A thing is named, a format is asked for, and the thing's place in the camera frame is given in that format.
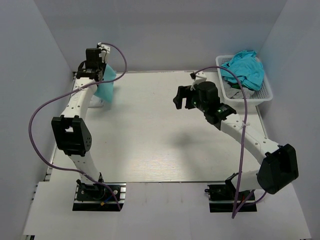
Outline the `teal green t shirt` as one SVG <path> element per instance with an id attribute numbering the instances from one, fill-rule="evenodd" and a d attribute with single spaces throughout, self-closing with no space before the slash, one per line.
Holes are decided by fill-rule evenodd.
<path id="1" fill-rule="evenodd" d="M 114 80 L 117 77 L 116 72 L 109 65 L 106 66 L 103 81 L 105 83 L 99 84 L 95 96 L 107 103 L 112 103 L 114 95 Z"/>

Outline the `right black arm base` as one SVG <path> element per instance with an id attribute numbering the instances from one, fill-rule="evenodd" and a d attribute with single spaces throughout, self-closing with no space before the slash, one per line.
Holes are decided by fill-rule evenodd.
<path id="1" fill-rule="evenodd" d="M 234 207 L 234 197 L 227 191 L 225 184 L 210 184 L 204 190 L 208 196 L 210 213 L 232 213 Z M 244 203 L 239 210 L 240 213 L 257 212 L 255 195 Z"/>

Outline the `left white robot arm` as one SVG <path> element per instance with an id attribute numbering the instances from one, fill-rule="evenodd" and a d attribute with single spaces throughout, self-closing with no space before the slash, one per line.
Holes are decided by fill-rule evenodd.
<path id="1" fill-rule="evenodd" d="M 58 149 L 72 160 L 77 170 L 81 171 L 81 183 L 90 185 L 88 193 L 96 200 L 105 196 L 106 187 L 100 184 L 103 177 L 90 153 L 93 140 L 85 124 L 85 118 L 90 101 L 98 89 L 96 83 L 103 80 L 109 53 L 110 47 L 105 44 L 86 49 L 86 60 L 79 65 L 73 85 L 75 92 L 70 95 L 61 115 L 51 120 Z"/>

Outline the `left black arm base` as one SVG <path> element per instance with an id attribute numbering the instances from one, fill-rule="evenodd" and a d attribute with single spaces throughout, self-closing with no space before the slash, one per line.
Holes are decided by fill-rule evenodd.
<path id="1" fill-rule="evenodd" d="M 108 189 L 98 184 L 77 181 L 72 210 L 74 212 L 120 212 L 126 197 L 125 183 L 110 183 Z"/>

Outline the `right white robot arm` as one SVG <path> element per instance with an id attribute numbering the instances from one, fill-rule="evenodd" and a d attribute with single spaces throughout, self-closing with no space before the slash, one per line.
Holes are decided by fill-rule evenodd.
<path id="1" fill-rule="evenodd" d="M 259 170 L 234 173 L 225 180 L 226 195 L 236 200 L 244 191 L 264 190 L 274 195 L 299 176 L 297 154 L 290 144 L 280 145 L 241 120 L 231 106 L 220 101 L 213 82 L 179 86 L 173 98 L 175 107 L 200 110 L 208 123 L 229 135 L 249 151 L 260 165 Z"/>

